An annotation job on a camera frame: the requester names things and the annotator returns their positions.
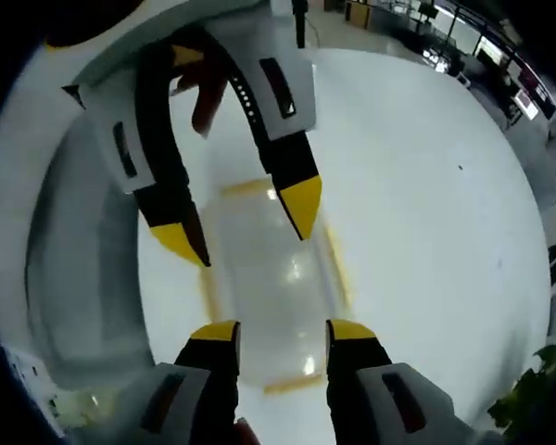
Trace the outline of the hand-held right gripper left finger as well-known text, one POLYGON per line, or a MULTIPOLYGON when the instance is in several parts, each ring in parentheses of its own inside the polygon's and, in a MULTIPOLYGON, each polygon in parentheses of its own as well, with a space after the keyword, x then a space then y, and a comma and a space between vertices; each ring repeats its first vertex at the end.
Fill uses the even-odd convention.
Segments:
POLYGON ((115 444, 233 444, 240 323, 205 324, 173 363, 124 389, 113 412, 115 444))

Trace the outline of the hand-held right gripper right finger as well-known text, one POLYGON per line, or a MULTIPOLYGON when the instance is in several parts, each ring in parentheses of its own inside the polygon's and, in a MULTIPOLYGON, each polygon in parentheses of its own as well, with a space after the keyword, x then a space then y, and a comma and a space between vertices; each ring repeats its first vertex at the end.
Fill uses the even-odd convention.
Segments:
POLYGON ((328 319, 327 404, 338 444, 501 444, 454 412, 451 397, 404 362, 392 362, 363 324, 328 319))

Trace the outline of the person's right hand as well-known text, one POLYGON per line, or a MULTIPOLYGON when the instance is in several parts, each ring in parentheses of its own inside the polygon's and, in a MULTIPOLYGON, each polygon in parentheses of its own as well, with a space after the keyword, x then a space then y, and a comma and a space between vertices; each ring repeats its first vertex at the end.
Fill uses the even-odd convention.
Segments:
POLYGON ((234 443, 238 445, 260 445, 259 439, 245 417, 234 423, 234 443))

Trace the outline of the person's left hand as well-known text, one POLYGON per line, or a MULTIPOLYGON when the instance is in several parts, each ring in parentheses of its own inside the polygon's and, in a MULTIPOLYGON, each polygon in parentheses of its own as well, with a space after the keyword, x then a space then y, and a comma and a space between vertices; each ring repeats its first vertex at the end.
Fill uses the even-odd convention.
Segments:
POLYGON ((206 139, 221 105, 228 84, 225 69, 212 60, 201 60, 183 66, 171 95, 178 95, 193 88, 198 90, 191 117, 194 131, 206 139))

